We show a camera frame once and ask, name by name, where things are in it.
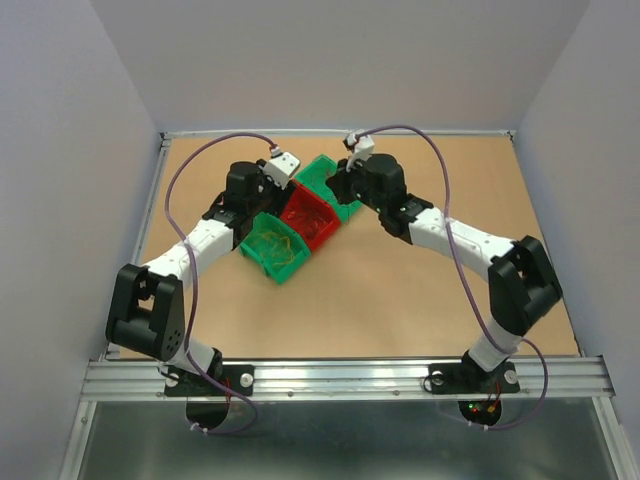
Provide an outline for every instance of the green plastic bin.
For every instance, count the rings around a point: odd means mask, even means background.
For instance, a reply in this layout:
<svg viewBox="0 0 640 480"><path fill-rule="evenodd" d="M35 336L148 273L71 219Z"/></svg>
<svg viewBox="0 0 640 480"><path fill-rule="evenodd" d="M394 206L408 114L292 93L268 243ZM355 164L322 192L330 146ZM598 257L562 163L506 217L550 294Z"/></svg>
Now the green plastic bin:
<svg viewBox="0 0 640 480"><path fill-rule="evenodd" d="M254 260L278 285L286 282L311 256L304 240L287 224L267 213L253 219L253 229L240 252Z"/></svg>
<svg viewBox="0 0 640 480"><path fill-rule="evenodd" d="M327 178L336 173L337 168L338 166L333 160L326 155L320 155L296 175L296 180L331 205L340 221L346 223L349 217L362 206L362 203L358 201L347 205L338 203L336 196L324 183Z"/></svg>

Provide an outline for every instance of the black mounting bracket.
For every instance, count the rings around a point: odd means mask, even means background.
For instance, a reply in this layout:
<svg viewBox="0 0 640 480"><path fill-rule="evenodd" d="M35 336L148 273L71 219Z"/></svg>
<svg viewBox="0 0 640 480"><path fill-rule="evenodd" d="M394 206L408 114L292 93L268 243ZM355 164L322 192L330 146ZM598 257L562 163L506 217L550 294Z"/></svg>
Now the black mounting bracket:
<svg viewBox="0 0 640 480"><path fill-rule="evenodd" d="M496 393L496 382L501 393L518 393L520 384L516 367L511 362L502 362L488 374L482 382L469 378L469 370L464 363L434 363L428 367L425 390L433 395L465 395L475 393Z"/></svg>
<svg viewBox="0 0 640 480"><path fill-rule="evenodd" d="M225 364L222 367L220 377L216 380L234 392L250 397L253 395L253 381L250 385L243 386L240 378L242 375L248 374L253 379L254 372L255 367L250 364ZM167 374L176 379L177 384L172 387L165 385L164 395L166 397L224 397L226 395L225 392L211 385L200 375L174 366L169 367Z"/></svg>

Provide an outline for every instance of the wire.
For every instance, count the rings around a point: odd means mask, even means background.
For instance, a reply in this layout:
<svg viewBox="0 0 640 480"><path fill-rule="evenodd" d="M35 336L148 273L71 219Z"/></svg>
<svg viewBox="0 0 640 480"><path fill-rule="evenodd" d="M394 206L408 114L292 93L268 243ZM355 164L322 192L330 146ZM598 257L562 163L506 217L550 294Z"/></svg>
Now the wire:
<svg viewBox="0 0 640 480"><path fill-rule="evenodd" d="M198 372L198 374L202 378L204 378L207 382L209 382L211 385L216 387L218 390L221 390L221 391L225 392L226 394L234 396L236 398L239 398L240 400L245 402L253 410L253 414L254 414L253 418L251 419L251 421L248 422L247 424L242 425L242 426L240 426L238 428L234 428L232 430L224 431L224 432L217 432L215 430L207 430L205 428L200 428L196 424L192 425L192 428L197 428L198 430L202 431L203 433L211 434L211 435L230 435L230 434L235 434L235 433L240 433L240 432L245 431L246 429L250 428L258 420L258 416L259 416L258 407L256 406L255 403L253 403L253 401L251 401L250 398L242 395L241 393L238 393L238 392L235 392L235 391L231 390L231 388L221 384L220 382L216 381L213 377L209 376L207 374L207 372L205 372L204 369L200 365L198 365L198 363L195 361L195 359L191 355L191 351L189 350L189 343L191 341L191 333L193 331L193 325L195 323L196 311L198 309L198 269L197 269L197 264L196 264L196 257L195 257L195 254L193 252L193 247L189 244L189 242L187 241L187 236L185 235L185 233L182 231L182 229L180 228L178 223L175 221L175 219L171 215L169 204L170 204L170 200L171 200L171 193L173 192L173 187L175 186L176 181L180 177L180 174L184 171L185 168L187 168L187 166L193 161L194 158L196 158L203 151L205 151L209 147L212 147L213 145L216 145L216 144L218 144L220 142L223 142L225 140L229 140L231 138L237 138L237 137L257 138L259 140L263 140L263 141L267 142L271 148L277 148L277 146L278 146L270 138L265 137L264 135L260 135L258 133L252 133L252 132L231 133L229 135L223 135L222 137L218 137L218 138L216 138L214 140L211 140L210 142L205 143L203 146L198 148L191 155L189 155L189 157L182 163L182 165L180 165L178 167L178 169L176 170L176 173L173 175L173 177L171 178L171 181L169 182L169 186L167 187L167 193L166 193L166 195L164 197L164 214L167 217L168 222L171 224L171 226L173 227L175 232L180 237L180 240L182 240L182 243L183 243L185 249L187 250L187 255L189 257L189 265L190 265L190 268L191 268L191 282L192 282L191 311L189 312L189 320L187 322L187 333L184 336L184 350L186 352L187 359L189 360L189 363L191 363L193 368L196 370L196 372Z"/></svg>
<svg viewBox="0 0 640 480"><path fill-rule="evenodd" d="M476 299L473 296L473 292L471 291L471 286L467 281L467 276L464 273L464 268L462 267L462 261L460 260L460 255L458 253L458 247L453 238L453 231L451 230L451 222L450 222L451 217L449 215L449 210L451 206L451 185L449 182L449 171L447 170L447 164L444 161L444 157L442 156L442 153L440 152L440 149L438 148L438 146L431 139L431 137L429 137L429 135L427 135L423 131L419 130L416 127L412 127L411 125L404 125L404 124L385 125L383 127L372 128L370 130L366 130L364 132L357 134L356 140L359 140L361 137L364 137L367 135L374 135L376 133L380 133L386 130L398 130L398 129L409 130L410 132L413 132L416 135L419 135L420 137L422 137L424 140L427 141L429 145L431 145L431 148L435 152L436 157L438 157L438 161L440 162L440 167L442 168L442 176L444 177L444 192L445 192L444 212L443 212L444 226L447 232L447 240L449 241L449 248L451 249L451 257L453 258L453 263L456 266L458 276L460 277L462 288L464 289L465 294L467 295L467 299L469 300L471 309L473 310L476 320L478 321L478 325L480 325L480 328L482 329L482 333L487 338L487 340L489 340L489 343L491 343L491 345L493 345L493 347L499 352L505 355L512 355L515 352L509 352L503 349L500 345L498 345L495 339L491 336L491 333L489 332L487 325L482 319L480 308L478 307ZM529 345L531 348L533 348L534 352L536 352L536 355L540 357L540 362L542 363L542 370L544 372L544 384L542 387L542 393L540 394L540 398L538 399L538 402L536 403L536 405L527 415L525 415L519 420L516 420L514 422L511 422L505 425L494 425L492 427L488 427L489 430L506 430L522 424L523 422L530 419L533 415L535 415L540 410L540 407L544 403L544 400L547 396L547 390L549 387L549 369L547 367L547 362L544 359L544 356L542 355L542 352L540 351L540 349L532 341L527 340L526 338L523 338L522 341L527 345Z"/></svg>

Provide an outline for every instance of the metal panel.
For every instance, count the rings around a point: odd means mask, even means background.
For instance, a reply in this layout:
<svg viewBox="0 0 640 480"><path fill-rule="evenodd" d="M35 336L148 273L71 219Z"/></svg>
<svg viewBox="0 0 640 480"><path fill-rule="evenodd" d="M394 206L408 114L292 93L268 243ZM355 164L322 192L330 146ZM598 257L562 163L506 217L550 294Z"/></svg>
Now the metal panel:
<svg viewBox="0 0 640 480"><path fill-rule="evenodd" d="M505 420L532 403L505 401ZM590 399L550 400L534 421L500 433L470 429L440 411L455 408L452 402L261 405L253 429L225 438L189 431L179 403L103 403L80 478L617 478ZM248 415L237 409L232 422Z"/></svg>

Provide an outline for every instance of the white plastic connector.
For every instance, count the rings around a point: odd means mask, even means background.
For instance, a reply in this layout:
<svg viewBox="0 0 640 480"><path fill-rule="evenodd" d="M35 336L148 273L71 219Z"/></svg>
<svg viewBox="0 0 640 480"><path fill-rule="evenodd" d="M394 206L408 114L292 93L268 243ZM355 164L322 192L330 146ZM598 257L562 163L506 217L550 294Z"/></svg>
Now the white plastic connector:
<svg viewBox="0 0 640 480"><path fill-rule="evenodd" d="M262 171L273 179L273 183L284 188L300 168L300 160L289 152L283 152L269 160Z"/></svg>
<svg viewBox="0 0 640 480"><path fill-rule="evenodd" d="M366 162L373 153L375 143L373 143L371 135L365 135L358 138L358 135L363 132L364 130L349 132L344 139L345 145L351 151L351 156L347 160L347 171L351 170L351 167L357 160Z"/></svg>

